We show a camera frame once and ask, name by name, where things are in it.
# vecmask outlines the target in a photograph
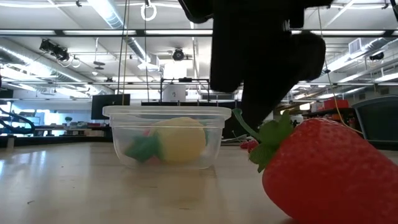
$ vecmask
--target strawberry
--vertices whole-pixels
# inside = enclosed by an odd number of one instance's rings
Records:
[[[257,142],[257,140],[252,139],[250,141],[244,141],[242,142],[242,144],[240,145],[241,149],[247,149],[248,153],[250,153],[255,147],[257,147],[259,145],[259,142]]]
[[[303,224],[398,223],[398,166],[351,129],[308,119],[293,129],[287,113],[259,133],[250,153],[268,197]]]

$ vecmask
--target green leaves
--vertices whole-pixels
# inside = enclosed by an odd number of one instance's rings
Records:
[[[268,163],[274,157],[277,148],[267,147],[264,143],[255,147],[249,155],[249,160],[259,166],[258,172],[266,168]]]
[[[255,147],[249,155],[249,160],[259,167],[258,172],[263,171],[274,154],[278,150],[280,144],[293,132],[293,126],[290,124],[289,112],[285,111],[278,121],[269,121],[260,127],[259,133],[251,129],[242,118],[242,111],[234,109],[233,113],[241,126],[260,143]]]
[[[279,122],[269,121],[260,127],[260,140],[269,147],[279,147],[281,142],[293,132],[289,112],[285,111]]]

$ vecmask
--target security camera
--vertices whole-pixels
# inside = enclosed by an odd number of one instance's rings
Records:
[[[175,49],[175,52],[173,54],[173,59],[175,61],[182,61],[184,59],[185,55],[184,52],[182,52],[182,49]]]

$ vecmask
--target strawberry leaf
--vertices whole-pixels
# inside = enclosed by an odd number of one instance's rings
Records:
[[[278,146],[280,137],[278,135],[279,124],[277,121],[269,121],[260,127],[261,142],[267,146]]]
[[[278,125],[278,135],[280,137],[281,142],[286,139],[293,132],[293,126],[290,123],[290,116],[288,111],[284,111],[282,117],[279,120]]]
[[[249,160],[265,168],[274,156],[276,149],[277,148],[267,147],[265,144],[260,144],[250,152]]]
[[[261,173],[265,168],[267,167],[267,164],[259,164],[259,167],[257,168],[258,173]]]
[[[278,148],[281,142],[293,132],[289,112],[283,113],[278,121],[269,121],[260,127],[261,142],[269,147]]]

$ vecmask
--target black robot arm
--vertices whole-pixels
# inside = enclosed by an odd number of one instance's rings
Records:
[[[231,93],[244,83],[243,118],[256,129],[300,80],[319,77],[326,45],[301,28],[304,10],[331,0],[179,0],[192,22],[213,18],[210,86]]]

